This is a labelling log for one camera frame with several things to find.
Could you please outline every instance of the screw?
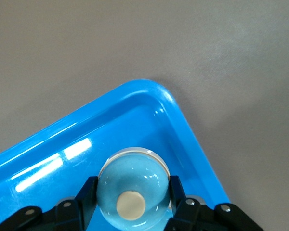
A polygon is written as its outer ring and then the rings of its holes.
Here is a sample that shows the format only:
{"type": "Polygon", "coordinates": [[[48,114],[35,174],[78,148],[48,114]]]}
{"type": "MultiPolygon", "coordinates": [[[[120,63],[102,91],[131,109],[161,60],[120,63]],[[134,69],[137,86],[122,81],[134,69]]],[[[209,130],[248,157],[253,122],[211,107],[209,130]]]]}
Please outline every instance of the screw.
{"type": "Polygon", "coordinates": [[[65,202],[65,203],[63,204],[63,207],[64,207],[64,208],[66,208],[66,207],[70,207],[71,204],[72,204],[72,203],[70,203],[70,202],[65,202]]]}
{"type": "Polygon", "coordinates": [[[194,205],[195,204],[195,202],[192,199],[187,199],[185,201],[185,203],[187,203],[188,205],[194,205]]]}
{"type": "Polygon", "coordinates": [[[28,216],[28,215],[33,214],[34,212],[35,212],[34,209],[29,209],[25,212],[25,214],[28,216]]]}
{"type": "Polygon", "coordinates": [[[227,213],[231,211],[231,208],[228,205],[221,205],[221,209],[227,213]]]}

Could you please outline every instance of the transparent sphere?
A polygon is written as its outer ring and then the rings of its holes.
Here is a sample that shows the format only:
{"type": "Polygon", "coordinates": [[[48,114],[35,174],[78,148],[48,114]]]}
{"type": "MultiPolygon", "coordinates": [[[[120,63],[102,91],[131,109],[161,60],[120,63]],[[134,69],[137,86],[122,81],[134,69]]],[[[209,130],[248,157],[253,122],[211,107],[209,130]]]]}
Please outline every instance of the transparent sphere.
{"type": "Polygon", "coordinates": [[[113,156],[103,167],[97,203],[104,218],[117,229],[146,230],[165,217],[170,201],[169,173],[151,151],[129,150],[113,156]]]}

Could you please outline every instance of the blue tray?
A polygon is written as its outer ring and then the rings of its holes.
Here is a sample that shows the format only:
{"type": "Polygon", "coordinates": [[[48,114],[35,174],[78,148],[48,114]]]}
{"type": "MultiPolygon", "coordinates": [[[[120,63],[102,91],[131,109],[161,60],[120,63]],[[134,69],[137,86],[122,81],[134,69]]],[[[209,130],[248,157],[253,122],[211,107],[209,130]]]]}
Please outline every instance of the blue tray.
{"type": "MultiPolygon", "coordinates": [[[[186,194],[229,202],[173,96],[150,80],[125,83],[0,154],[0,223],[18,209],[75,196],[127,147],[160,155],[186,194]]],[[[116,230],[96,209],[88,230],[116,230]]]]}

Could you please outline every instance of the white cap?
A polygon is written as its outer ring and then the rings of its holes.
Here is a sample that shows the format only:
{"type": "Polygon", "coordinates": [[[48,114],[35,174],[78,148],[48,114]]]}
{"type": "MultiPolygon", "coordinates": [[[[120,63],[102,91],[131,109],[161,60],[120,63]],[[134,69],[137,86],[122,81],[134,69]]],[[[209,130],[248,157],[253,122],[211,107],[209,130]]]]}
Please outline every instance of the white cap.
{"type": "Polygon", "coordinates": [[[145,212],[145,200],[136,191],[126,191],[117,200],[117,212],[126,220],[137,220],[145,212]]]}

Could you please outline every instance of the gray surface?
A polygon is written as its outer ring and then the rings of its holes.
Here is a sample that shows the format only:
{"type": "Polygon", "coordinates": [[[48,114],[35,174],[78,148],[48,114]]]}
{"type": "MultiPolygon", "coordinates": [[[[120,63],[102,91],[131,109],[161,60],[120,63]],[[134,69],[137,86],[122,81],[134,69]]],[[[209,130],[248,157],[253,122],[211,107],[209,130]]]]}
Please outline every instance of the gray surface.
{"type": "Polygon", "coordinates": [[[0,152],[135,78],[173,93],[232,202],[289,231],[289,0],[0,1],[0,152]]]}

